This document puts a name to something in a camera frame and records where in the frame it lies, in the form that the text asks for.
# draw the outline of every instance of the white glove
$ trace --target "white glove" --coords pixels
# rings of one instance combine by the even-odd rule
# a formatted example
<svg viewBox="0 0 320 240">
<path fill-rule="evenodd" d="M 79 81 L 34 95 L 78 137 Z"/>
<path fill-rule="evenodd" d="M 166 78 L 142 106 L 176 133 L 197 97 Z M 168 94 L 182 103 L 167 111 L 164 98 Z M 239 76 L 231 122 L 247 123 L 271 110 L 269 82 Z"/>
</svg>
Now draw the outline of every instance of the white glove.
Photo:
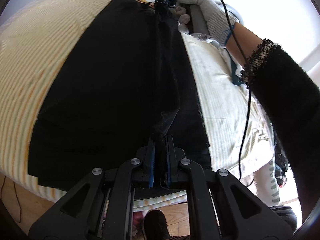
<svg viewBox="0 0 320 240">
<path fill-rule="evenodd" d="M 224 11 L 213 0 L 177 0 L 182 4 L 196 4 L 200 7 L 204 20 L 207 22 L 207 27 L 210 36 L 219 42 L 221 46 L 225 46 L 230 35 L 231 31 L 228 25 L 227 17 Z M 185 14 L 185 11 L 181 6 L 176 7 L 176 13 L 180 15 L 180 30 L 186 32 L 186 26 L 190 20 L 190 17 Z M 234 27 L 237 19 L 229 15 L 231 26 Z"/>
</svg>

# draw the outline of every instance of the striped fabric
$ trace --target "striped fabric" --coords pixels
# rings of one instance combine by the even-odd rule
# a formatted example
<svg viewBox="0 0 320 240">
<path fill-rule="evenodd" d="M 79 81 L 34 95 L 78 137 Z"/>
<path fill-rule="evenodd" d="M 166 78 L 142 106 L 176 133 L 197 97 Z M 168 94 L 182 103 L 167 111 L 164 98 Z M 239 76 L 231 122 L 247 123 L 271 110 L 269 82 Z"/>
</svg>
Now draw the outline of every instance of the striped fabric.
<svg viewBox="0 0 320 240">
<path fill-rule="evenodd" d="M 110 1 L 38 0 L 0 28 L 0 171 L 50 201 L 56 202 L 64 192 L 39 186 L 37 178 L 28 175 L 33 125 L 68 54 Z M 211 143 L 212 168 L 224 167 L 236 175 L 247 99 L 230 82 L 226 64 L 213 46 L 187 35 L 183 39 Z M 261 116 L 253 106 L 243 154 L 245 174 L 256 171 L 272 158 L 263 127 Z M 259 155 L 256 148 L 264 153 Z M 185 191 L 135 201 L 134 211 L 183 201 L 186 201 Z"/>
<path fill-rule="evenodd" d="M 11 179 L 51 201 L 63 192 L 41 187 L 37 178 L 27 174 L 33 125 L 70 51 L 110 1 L 44 0 L 0 35 L 0 167 Z"/>
</svg>

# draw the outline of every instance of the floor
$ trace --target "floor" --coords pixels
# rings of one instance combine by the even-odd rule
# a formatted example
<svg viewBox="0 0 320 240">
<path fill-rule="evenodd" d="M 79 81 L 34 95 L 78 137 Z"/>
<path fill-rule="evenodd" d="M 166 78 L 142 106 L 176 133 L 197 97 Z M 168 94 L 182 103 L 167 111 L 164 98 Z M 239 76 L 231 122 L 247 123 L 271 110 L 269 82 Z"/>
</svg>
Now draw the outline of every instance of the floor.
<svg viewBox="0 0 320 240">
<path fill-rule="evenodd" d="M 4 175 L 0 173 L 0 187 Z M 17 196 L 21 205 L 21 223 L 18 225 L 28 233 L 31 225 L 44 214 L 54 203 L 40 198 L 16 184 Z M 10 215 L 19 221 L 20 209 L 15 196 L 13 181 L 8 177 L 2 190 L 2 201 Z M 186 203 L 160 208 L 167 219 L 168 230 L 171 236 L 185 236 L 189 234 L 188 207 Z"/>
</svg>

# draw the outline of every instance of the black cable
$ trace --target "black cable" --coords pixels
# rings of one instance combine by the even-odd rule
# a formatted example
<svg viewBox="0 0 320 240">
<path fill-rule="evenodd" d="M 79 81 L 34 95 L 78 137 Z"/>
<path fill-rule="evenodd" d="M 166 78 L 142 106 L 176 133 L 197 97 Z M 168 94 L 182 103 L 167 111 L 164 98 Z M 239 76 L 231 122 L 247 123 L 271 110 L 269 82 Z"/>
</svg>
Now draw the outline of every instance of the black cable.
<svg viewBox="0 0 320 240">
<path fill-rule="evenodd" d="M 13 182 L 13 188 L 14 188 L 14 193 L 16 194 L 16 199 L 17 199 L 17 202 L 18 202 L 19 208 L 20 208 L 20 218 L 19 218 L 19 221 L 17 223 L 21 223 L 22 208 L 21 208 L 20 201 L 19 201 L 19 198 L 18 198 L 15 182 Z"/>
<path fill-rule="evenodd" d="M 3 183 L 2 183 L 2 186 L 1 186 L 1 190 L 0 190 L 0 199 L 1 200 L 2 200 L 2 190 L 4 188 L 4 183 L 5 183 L 5 179 L 6 178 L 7 178 L 7 176 L 4 176 L 4 180 L 3 180 Z M 19 201 L 18 194 L 17 194 L 16 184 L 14 182 L 13 182 L 13 188 L 14 188 L 14 193 L 16 194 L 16 199 L 17 199 L 17 202 L 18 202 L 18 205 L 19 205 L 19 209 L 20 209 L 20 218 L 19 218 L 19 221 L 17 223 L 21 223 L 22 208 L 21 208 L 20 201 Z"/>
<path fill-rule="evenodd" d="M 246 186 L 246 187 L 250 187 L 253 182 L 254 182 L 254 178 L 253 178 L 253 180 L 251 181 L 251 183 L 250 183 L 248 186 Z"/>
<path fill-rule="evenodd" d="M 2 199 L 2 190 L 3 190 L 3 187 L 4 187 L 4 183 L 5 183 L 5 179 L 7 178 L 7 176 L 4 176 L 4 179 L 3 179 L 3 183 L 2 183 L 2 186 L 1 186 L 1 190 L 0 190 L 0 199 Z"/>
<path fill-rule="evenodd" d="M 230 28 L 230 31 L 231 31 L 231 34 L 238 46 L 238 49 L 240 50 L 243 58 L 244 58 L 244 61 L 245 61 L 245 64 L 247 66 L 249 66 L 248 64 L 248 60 L 246 58 L 246 56 L 244 55 L 244 52 L 236 38 L 236 35 L 234 34 L 233 32 L 233 28 L 231 26 L 231 23 L 230 23 L 230 19 L 229 19 L 229 14 L 228 14 L 228 11 L 227 11 L 227 7 L 224 3 L 223 0 L 220 0 L 222 5 L 223 5 L 223 8 L 224 8 L 224 11 L 225 11 L 225 14 L 226 14 L 226 17 L 227 17 L 227 21 L 228 21 L 228 25 L 229 25 L 229 28 Z M 250 72 L 250 68 L 248 68 L 248 74 L 249 74 L 249 80 L 250 80 L 250 76 L 251 76 L 251 72 Z M 248 88 L 249 88 L 249 98 L 248 98 L 248 111 L 247 111 L 247 119 L 246 119 L 246 122 L 245 122 L 245 127 L 244 127 L 244 133 L 243 133 L 243 137 L 242 137 L 242 142 L 241 142 L 241 146 L 240 146 L 240 151 L 239 151 L 239 159 L 238 159 L 238 165 L 239 165 L 239 174 L 240 174 L 240 177 L 239 177 L 239 180 L 241 180 L 242 178 L 242 171 L 241 171 L 241 153 L 242 153 L 242 148 L 243 148 L 243 145 L 244 145 L 244 139 L 245 139 L 245 135 L 247 134 L 247 129 L 248 129 L 248 124 L 249 124 L 249 117 L 250 117 L 250 107 L 251 107 L 251 88 L 250 86 L 248 85 Z"/>
</svg>

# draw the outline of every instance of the lace cuff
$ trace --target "lace cuff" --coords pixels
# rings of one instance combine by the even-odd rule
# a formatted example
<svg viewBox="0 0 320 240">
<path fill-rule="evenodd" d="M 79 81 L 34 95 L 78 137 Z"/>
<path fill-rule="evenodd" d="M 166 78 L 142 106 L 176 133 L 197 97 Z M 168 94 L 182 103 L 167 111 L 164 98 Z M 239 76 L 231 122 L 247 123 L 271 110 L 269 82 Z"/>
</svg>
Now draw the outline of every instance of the lace cuff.
<svg viewBox="0 0 320 240">
<path fill-rule="evenodd" d="M 256 71 L 267 64 L 270 53 L 277 48 L 281 48 L 281 46 L 274 44 L 271 40 L 264 39 L 257 48 L 258 49 L 253 51 L 253 54 L 248 59 L 248 64 L 244 64 L 244 68 L 241 70 L 240 80 L 247 85 L 247 88 L 249 84 L 254 82 Z"/>
</svg>

